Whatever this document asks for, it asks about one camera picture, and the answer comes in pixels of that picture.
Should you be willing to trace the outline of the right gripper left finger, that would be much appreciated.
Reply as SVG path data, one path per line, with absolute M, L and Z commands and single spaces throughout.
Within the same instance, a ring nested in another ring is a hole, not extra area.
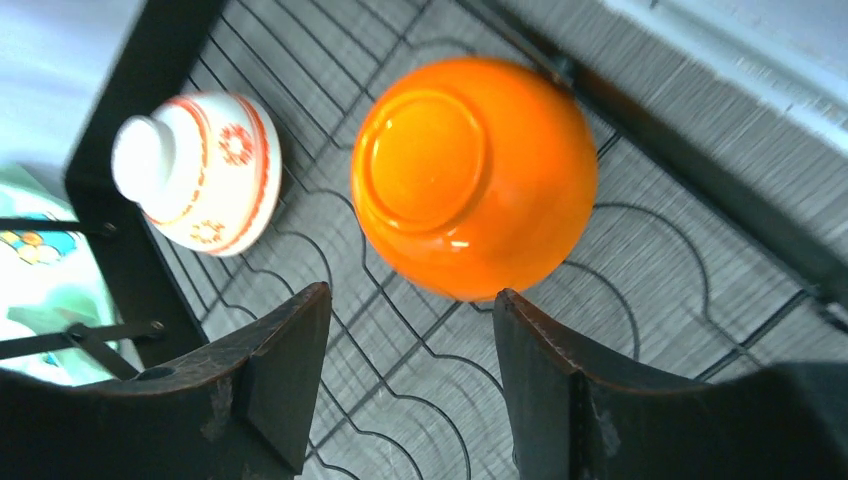
M 5 479 L 292 479 L 304 467 L 331 291 L 130 380 L 65 387 L 1 375 Z

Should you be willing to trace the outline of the white bowl orange outside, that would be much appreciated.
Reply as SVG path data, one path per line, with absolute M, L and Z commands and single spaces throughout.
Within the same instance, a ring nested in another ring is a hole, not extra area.
M 455 57 L 403 76 L 362 122 L 351 201 L 377 254 L 432 293 L 486 302 L 549 276 L 599 184 L 575 97 L 508 60 Z

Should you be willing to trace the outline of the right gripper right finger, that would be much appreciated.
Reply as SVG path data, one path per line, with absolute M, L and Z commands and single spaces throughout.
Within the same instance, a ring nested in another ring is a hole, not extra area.
M 632 360 L 519 293 L 493 326 L 523 479 L 843 479 L 847 368 L 783 363 L 718 384 Z

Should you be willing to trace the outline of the mint green cartoon cloth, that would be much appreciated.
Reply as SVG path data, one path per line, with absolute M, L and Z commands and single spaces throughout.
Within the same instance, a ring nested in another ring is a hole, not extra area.
M 24 168 L 12 164 L 1 168 L 1 215 L 41 221 L 76 218 L 67 202 L 52 195 Z M 2 339 L 62 334 L 77 323 L 96 329 L 120 322 L 83 234 L 31 228 L 2 230 Z M 1 366 L 66 386 L 115 377 L 76 346 L 4 359 Z

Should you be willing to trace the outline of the orange coral pattern bowl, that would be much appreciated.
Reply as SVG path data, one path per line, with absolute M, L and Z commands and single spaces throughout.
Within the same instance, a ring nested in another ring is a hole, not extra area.
M 219 257 L 254 245 L 283 188 L 274 122 L 256 100 L 225 91 L 175 96 L 118 129 L 117 190 L 153 227 L 187 249 Z

